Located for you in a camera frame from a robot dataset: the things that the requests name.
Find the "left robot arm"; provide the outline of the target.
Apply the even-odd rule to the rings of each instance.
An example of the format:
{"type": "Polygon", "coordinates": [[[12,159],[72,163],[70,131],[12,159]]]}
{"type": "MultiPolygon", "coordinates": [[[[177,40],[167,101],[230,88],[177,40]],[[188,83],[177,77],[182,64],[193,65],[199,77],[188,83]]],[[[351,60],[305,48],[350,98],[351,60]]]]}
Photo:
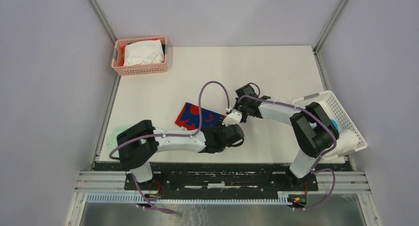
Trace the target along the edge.
{"type": "Polygon", "coordinates": [[[125,172],[132,172],[137,184],[144,190],[155,185],[149,159],[165,151],[188,151],[214,154],[227,147],[238,147],[244,143],[245,134],[238,124],[229,126],[202,127],[194,131],[170,132],[143,120],[117,135],[117,147],[109,154],[116,159],[125,172]]]}

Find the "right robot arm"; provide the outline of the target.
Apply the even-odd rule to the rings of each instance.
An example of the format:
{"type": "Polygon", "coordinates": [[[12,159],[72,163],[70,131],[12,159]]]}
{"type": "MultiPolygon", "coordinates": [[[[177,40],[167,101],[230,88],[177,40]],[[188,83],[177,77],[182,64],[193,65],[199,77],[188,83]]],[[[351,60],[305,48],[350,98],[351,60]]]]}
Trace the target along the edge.
{"type": "Polygon", "coordinates": [[[292,127],[300,148],[290,164],[285,177],[286,186],[299,190],[305,185],[305,176],[319,163],[320,158],[336,148],[339,131],[323,107],[312,102],[300,107],[273,100],[269,96],[259,96],[251,84],[235,91],[237,98],[233,109],[241,113],[241,122],[248,116],[275,120],[292,127]]]}

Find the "red and blue towel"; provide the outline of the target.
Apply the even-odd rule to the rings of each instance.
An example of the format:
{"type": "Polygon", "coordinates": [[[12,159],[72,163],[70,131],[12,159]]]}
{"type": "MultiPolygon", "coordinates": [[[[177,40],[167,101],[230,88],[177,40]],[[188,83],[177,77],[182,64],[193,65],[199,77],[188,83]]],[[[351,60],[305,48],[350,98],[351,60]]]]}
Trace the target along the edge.
{"type": "MultiPolygon", "coordinates": [[[[219,119],[223,119],[225,115],[202,108],[202,127],[215,127],[219,119]]],[[[199,127],[199,107],[186,102],[174,122],[177,126],[186,130],[196,130],[199,127]]]]}

